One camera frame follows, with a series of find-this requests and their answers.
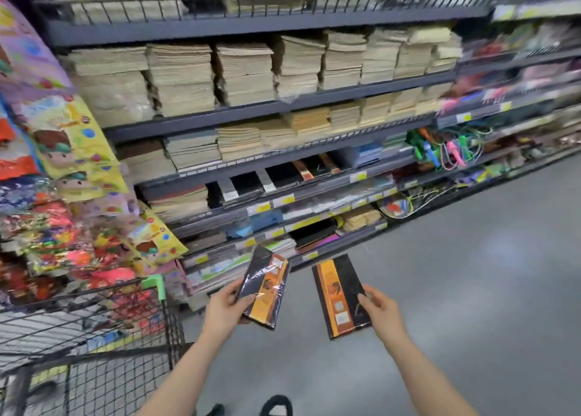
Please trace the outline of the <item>person's right hand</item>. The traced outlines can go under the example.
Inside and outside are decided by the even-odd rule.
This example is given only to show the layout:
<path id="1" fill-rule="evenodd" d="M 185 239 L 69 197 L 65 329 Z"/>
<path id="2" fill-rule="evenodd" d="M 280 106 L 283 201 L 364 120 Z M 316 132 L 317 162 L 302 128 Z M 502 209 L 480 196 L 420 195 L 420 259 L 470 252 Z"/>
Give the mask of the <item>person's right hand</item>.
<path id="1" fill-rule="evenodd" d="M 377 337 L 386 349 L 391 350 L 401 342 L 409 340 L 409 333 L 398 303 L 370 285 L 363 284 L 362 287 L 363 294 L 371 294 L 374 297 L 377 313 L 376 316 L 369 318 Z"/>

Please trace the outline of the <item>black orange notebook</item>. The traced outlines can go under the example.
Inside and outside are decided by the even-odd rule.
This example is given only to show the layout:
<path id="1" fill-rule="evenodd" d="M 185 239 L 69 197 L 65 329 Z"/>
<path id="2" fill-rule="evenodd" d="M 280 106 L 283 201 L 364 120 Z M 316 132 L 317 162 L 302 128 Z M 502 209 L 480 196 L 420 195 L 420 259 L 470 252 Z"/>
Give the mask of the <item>black orange notebook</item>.
<path id="1" fill-rule="evenodd" d="M 255 296 L 254 302 L 244 310 L 243 318 L 268 330 L 275 330 L 290 268 L 286 257 L 264 246 L 254 248 L 235 296 L 236 300 Z"/>
<path id="2" fill-rule="evenodd" d="M 365 291 L 348 254 L 316 263 L 312 273 L 330 340 L 372 325 L 359 302 Z"/>

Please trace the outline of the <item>person's right forearm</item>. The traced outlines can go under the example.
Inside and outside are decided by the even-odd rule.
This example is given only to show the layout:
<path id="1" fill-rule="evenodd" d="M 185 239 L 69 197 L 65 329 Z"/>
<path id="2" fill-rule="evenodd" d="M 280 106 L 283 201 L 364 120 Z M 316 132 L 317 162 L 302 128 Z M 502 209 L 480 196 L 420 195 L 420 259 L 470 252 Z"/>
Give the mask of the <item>person's right forearm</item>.
<path id="1" fill-rule="evenodd" d="M 419 416 L 479 416 L 407 335 L 384 343 Z"/>

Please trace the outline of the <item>person's left forearm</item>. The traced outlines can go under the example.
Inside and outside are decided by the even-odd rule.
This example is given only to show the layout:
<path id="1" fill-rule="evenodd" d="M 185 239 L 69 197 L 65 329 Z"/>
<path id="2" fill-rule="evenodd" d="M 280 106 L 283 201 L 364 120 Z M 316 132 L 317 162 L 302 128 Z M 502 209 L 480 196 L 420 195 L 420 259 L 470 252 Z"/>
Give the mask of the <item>person's left forearm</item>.
<path id="1" fill-rule="evenodd" d="M 203 332 L 136 416 L 195 416 L 208 372 L 224 342 L 223 335 Z"/>

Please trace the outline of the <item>stack of white green books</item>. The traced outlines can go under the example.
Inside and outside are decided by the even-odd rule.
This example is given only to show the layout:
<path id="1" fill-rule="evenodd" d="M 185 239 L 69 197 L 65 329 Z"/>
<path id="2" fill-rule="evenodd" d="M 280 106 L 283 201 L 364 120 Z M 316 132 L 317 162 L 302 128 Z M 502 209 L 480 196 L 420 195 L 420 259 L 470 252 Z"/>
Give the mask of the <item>stack of white green books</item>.
<path id="1" fill-rule="evenodd" d="M 297 254 L 296 241 L 286 235 L 278 240 L 269 240 L 244 250 L 208 259 L 201 264 L 186 266 L 186 263 L 194 263 L 194 259 L 184 260 L 184 271 L 191 285 L 191 295 L 219 288 L 243 276 L 256 248 L 265 248 L 270 253 L 278 254 L 283 258 L 290 258 Z"/>

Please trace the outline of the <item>stack of black pink notebooks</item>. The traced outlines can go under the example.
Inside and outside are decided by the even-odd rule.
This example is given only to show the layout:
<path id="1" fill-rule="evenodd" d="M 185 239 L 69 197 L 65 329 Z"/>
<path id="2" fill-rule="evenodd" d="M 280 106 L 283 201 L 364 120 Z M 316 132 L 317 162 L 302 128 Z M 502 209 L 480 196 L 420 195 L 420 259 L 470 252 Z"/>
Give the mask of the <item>stack of black pink notebooks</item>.
<path id="1" fill-rule="evenodd" d="M 295 242 L 294 252 L 291 256 L 310 253 L 329 240 L 336 239 L 338 237 L 337 228 L 336 219 L 327 218 L 289 232 L 289 237 Z"/>

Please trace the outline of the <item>stack of small tan pads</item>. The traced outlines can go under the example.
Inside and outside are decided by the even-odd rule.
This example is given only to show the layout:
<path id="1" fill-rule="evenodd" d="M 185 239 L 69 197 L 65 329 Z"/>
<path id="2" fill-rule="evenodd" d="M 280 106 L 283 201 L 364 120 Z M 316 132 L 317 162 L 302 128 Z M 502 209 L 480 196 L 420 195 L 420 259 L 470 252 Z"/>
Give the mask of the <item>stack of small tan pads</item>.
<path id="1" fill-rule="evenodd" d="M 374 225 L 383 219 L 380 211 L 371 205 L 347 211 L 340 217 L 340 228 L 348 233 Z"/>

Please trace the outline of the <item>row of yellow price labels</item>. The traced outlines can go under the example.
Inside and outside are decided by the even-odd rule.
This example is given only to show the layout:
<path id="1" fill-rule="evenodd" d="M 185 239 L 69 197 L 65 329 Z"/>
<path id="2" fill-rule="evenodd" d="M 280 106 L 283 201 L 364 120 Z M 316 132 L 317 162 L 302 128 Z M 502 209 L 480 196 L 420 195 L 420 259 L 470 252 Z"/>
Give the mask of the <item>row of yellow price labels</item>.
<path id="1" fill-rule="evenodd" d="M 290 220 L 283 214 L 286 206 L 301 200 L 331 193 L 334 190 L 352 185 L 378 175 L 385 175 L 410 165 L 426 165 L 429 170 L 444 171 L 463 169 L 477 162 L 483 155 L 488 134 L 479 132 L 470 124 L 515 108 L 515 99 L 505 102 L 490 102 L 473 107 L 468 112 L 445 114 L 438 117 L 434 126 L 414 128 L 406 133 L 399 132 L 384 140 L 380 159 L 361 167 L 352 165 L 352 149 L 345 147 L 323 153 L 332 153 L 343 163 L 343 172 L 301 186 L 266 194 L 258 199 L 249 200 L 233 206 L 223 206 L 210 211 L 193 224 L 195 233 L 225 226 L 227 236 L 249 240 L 250 233 L 274 226 L 266 218 Z"/>

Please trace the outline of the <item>person's black right shoe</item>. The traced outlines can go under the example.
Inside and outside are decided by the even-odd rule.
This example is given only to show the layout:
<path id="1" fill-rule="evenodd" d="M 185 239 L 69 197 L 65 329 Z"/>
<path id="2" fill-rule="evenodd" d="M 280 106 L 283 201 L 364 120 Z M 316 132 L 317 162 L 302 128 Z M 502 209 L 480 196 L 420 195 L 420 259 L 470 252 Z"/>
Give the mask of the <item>person's black right shoe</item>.
<path id="1" fill-rule="evenodd" d="M 259 416 L 294 416 L 292 402 L 284 395 L 272 396 L 261 407 Z"/>

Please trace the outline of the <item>row of black notebooks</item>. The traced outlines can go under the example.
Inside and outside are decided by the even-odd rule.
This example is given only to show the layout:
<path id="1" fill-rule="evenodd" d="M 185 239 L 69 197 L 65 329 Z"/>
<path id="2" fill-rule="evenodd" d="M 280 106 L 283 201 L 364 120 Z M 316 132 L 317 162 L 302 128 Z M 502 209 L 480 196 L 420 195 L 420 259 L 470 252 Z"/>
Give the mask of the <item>row of black notebooks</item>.
<path id="1" fill-rule="evenodd" d="M 207 202 L 210 208 L 233 206 L 342 172 L 343 163 L 334 154 L 311 155 L 208 183 Z"/>

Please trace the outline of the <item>stack of grey notebooks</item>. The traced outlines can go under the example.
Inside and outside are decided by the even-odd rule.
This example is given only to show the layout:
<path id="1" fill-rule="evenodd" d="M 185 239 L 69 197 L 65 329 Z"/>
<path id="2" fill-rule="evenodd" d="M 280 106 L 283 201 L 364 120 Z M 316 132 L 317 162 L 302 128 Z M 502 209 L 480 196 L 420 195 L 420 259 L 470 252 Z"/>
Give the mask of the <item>stack of grey notebooks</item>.
<path id="1" fill-rule="evenodd" d="M 163 144 L 178 172 L 222 161 L 215 129 L 167 136 Z"/>

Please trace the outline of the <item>stack of orange-brown notebooks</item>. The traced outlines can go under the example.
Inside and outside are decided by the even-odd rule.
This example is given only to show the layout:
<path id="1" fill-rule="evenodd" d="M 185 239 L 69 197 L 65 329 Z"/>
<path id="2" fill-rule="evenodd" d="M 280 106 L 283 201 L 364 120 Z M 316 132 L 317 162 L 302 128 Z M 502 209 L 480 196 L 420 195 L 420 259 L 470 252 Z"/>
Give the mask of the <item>stack of orange-brown notebooks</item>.
<path id="1" fill-rule="evenodd" d="M 288 112 L 282 119 L 297 135 L 328 132 L 331 126 L 328 107 Z"/>

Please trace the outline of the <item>bunch of colourful toy packets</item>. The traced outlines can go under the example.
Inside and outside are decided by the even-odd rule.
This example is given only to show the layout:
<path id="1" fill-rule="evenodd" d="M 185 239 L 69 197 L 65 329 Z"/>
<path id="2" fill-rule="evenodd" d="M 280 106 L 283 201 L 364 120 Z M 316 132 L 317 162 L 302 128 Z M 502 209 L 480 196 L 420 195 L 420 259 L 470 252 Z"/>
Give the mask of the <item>bunch of colourful toy packets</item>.
<path id="1" fill-rule="evenodd" d="M 65 202 L 23 123 L 0 98 L 0 305 L 134 279 L 123 223 L 135 222 L 140 210 L 128 189 Z"/>

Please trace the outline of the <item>dark grey metal shelving unit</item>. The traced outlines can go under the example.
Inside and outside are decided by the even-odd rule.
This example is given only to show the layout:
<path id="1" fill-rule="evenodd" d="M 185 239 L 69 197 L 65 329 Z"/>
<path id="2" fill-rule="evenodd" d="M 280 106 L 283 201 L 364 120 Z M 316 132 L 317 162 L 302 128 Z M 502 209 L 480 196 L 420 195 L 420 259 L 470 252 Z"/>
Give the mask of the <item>dark grey metal shelving unit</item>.
<path id="1" fill-rule="evenodd" d="M 366 37 L 377 27 L 400 29 L 424 25 L 454 25 L 458 20 L 488 17 L 493 3 L 490 0 L 307 0 L 301 9 L 266 14 L 230 13 L 222 0 L 182 0 L 187 12 L 179 20 L 149 22 L 115 22 L 94 25 L 74 24 L 47 12 L 42 0 L 34 1 L 42 16 L 45 35 L 55 49 L 69 52 L 77 49 L 125 47 L 151 44 L 207 44 L 212 51 L 217 44 L 266 43 L 272 49 L 277 36 L 311 38 L 325 43 L 325 30 L 361 33 Z M 194 131 L 217 129 L 230 124 L 258 123 L 280 118 L 288 112 L 303 111 L 361 101 L 367 97 L 395 93 L 416 87 L 451 82 L 454 69 L 394 81 L 361 84 L 341 89 L 318 90 L 299 96 L 289 103 L 275 100 L 228 107 L 218 101 L 215 87 L 214 111 L 164 117 L 157 111 L 153 119 L 131 125 L 103 128 L 115 148 L 144 140 L 163 139 Z M 176 172 L 134 185 L 135 192 L 147 203 L 148 199 L 173 192 L 207 185 L 223 177 L 234 177 L 254 170 L 272 167 L 311 155 L 349 146 L 382 142 L 396 133 L 429 125 L 435 113 L 418 116 L 389 115 L 375 126 L 359 126 L 344 133 L 319 132 L 297 135 L 295 145 L 279 150 L 232 161 L 206 164 L 193 170 Z M 200 214 L 182 221 L 166 223 L 179 239 L 189 240 L 197 235 L 194 222 L 206 216 Z"/>

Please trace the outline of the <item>purple hanging toy packet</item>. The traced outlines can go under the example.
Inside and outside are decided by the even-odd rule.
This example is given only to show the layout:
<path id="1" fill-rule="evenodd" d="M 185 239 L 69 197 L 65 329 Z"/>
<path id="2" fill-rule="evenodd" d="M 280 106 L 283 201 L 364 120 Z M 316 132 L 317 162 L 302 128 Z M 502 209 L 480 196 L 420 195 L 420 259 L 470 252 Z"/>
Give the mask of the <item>purple hanging toy packet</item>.
<path id="1" fill-rule="evenodd" d="M 0 94 L 8 103 L 73 94 L 59 61 L 26 17 L 0 0 Z"/>

